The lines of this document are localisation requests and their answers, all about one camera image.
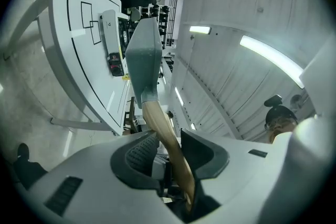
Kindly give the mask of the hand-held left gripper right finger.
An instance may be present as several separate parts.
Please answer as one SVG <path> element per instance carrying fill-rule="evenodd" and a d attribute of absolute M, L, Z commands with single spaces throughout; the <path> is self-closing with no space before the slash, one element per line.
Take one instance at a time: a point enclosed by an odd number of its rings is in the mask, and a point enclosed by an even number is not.
<path fill-rule="evenodd" d="M 228 151 L 187 129 L 181 129 L 181 146 L 196 179 L 216 178 L 229 164 Z"/>

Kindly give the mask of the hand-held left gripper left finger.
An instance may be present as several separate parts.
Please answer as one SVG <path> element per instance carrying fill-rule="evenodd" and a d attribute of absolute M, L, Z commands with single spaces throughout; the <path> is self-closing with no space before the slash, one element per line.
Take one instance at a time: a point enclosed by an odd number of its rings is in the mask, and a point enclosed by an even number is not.
<path fill-rule="evenodd" d="M 152 178 L 159 141 L 154 131 L 142 132 L 140 135 L 112 154 L 111 169 L 114 175 L 130 188 L 160 189 L 159 181 Z"/>

